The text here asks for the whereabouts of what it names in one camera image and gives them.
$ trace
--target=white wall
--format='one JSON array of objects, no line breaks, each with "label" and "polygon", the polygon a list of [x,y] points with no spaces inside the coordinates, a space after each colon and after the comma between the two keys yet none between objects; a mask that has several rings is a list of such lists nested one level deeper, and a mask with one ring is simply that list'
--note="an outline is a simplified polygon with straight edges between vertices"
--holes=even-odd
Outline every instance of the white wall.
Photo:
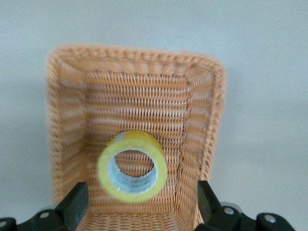
[{"label": "white wall", "polygon": [[228,94],[211,185],[307,230],[308,1],[0,2],[0,217],[51,203],[45,63],[71,42],[218,57]]}]

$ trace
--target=roll of tape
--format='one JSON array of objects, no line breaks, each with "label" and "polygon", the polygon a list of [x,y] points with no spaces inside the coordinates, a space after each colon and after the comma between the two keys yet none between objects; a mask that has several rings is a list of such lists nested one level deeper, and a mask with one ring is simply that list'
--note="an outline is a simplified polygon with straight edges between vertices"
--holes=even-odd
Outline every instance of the roll of tape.
[{"label": "roll of tape", "polygon": [[[153,168],[141,177],[124,174],[116,164],[115,156],[135,150],[153,161]],[[143,131],[124,131],[115,136],[98,160],[98,178],[112,196],[131,203],[143,202],[156,196],[167,180],[167,166],[160,143]]]}]

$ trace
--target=woven basket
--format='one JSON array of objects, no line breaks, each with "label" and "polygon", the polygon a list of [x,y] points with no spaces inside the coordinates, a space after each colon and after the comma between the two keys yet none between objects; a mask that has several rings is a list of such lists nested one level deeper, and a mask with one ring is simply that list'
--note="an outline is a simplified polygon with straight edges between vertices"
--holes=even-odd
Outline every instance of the woven basket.
[{"label": "woven basket", "polygon": [[[79,181],[89,209],[79,231],[193,230],[202,219],[197,181],[208,180],[225,74],[213,58],[193,53],[103,46],[64,46],[48,65],[51,161],[55,203]],[[106,144],[125,130],[142,130],[163,146],[167,183],[149,201],[129,204],[109,195],[97,177]],[[132,176],[153,164],[138,152],[116,162]]]}]

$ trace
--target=black clamp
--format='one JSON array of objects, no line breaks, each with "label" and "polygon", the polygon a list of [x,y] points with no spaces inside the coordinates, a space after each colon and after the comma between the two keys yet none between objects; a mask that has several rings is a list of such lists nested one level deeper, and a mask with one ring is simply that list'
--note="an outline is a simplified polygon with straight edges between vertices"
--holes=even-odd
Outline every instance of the black clamp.
[{"label": "black clamp", "polygon": [[207,181],[198,182],[198,206],[204,224],[195,231],[295,231],[277,214],[260,213],[253,220],[231,206],[221,206]]},{"label": "black clamp", "polygon": [[55,209],[45,209],[28,221],[0,218],[0,231],[74,231],[89,207],[88,186],[80,182]]}]

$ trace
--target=tan wicker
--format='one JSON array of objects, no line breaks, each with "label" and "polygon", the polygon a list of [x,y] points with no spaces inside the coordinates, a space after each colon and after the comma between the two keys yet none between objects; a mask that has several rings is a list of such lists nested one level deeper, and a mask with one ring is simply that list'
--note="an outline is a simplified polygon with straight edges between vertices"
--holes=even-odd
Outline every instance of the tan wicker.
[{"label": "tan wicker", "polygon": [[[58,48],[48,65],[50,140],[55,203],[79,181],[90,206],[79,231],[193,230],[202,219],[197,181],[208,180],[223,109],[225,74],[213,58],[193,53],[104,46]],[[142,130],[163,146],[168,178],[158,196],[128,204],[97,178],[106,144],[124,130]],[[153,164],[130,151],[123,172],[140,176]]]}]

